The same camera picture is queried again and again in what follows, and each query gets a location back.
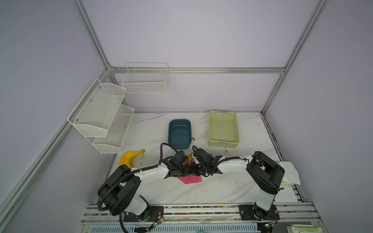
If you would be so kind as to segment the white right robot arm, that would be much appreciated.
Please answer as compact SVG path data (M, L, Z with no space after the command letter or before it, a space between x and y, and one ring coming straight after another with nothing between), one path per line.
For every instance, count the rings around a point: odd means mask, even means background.
M249 174L259 187L259 193L252 208L256 220L264 220L270 213L273 201L281 190L285 175L284 168L261 151L247 157L212 156L202 148L192 147L197 162L189 166L189 174L208 177L214 174Z

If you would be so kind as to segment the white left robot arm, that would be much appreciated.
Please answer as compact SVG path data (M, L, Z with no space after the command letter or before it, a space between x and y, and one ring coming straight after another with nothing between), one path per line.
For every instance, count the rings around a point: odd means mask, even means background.
M148 208L144 199L135 196L141 184L188 175L189 159L182 150L145 168L131 169L127 165L121 165L98 189L97 209L108 210L113 216L125 210L139 216Z

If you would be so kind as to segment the pink paper napkin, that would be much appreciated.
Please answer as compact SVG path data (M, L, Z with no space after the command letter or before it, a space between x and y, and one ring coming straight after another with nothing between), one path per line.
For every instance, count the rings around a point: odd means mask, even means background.
M178 177L178 179L181 182L183 182L184 184L194 184L194 183L201 183L202 182L202 178L200 176L194 176L194 175L188 175L188 176L185 176L185 177Z

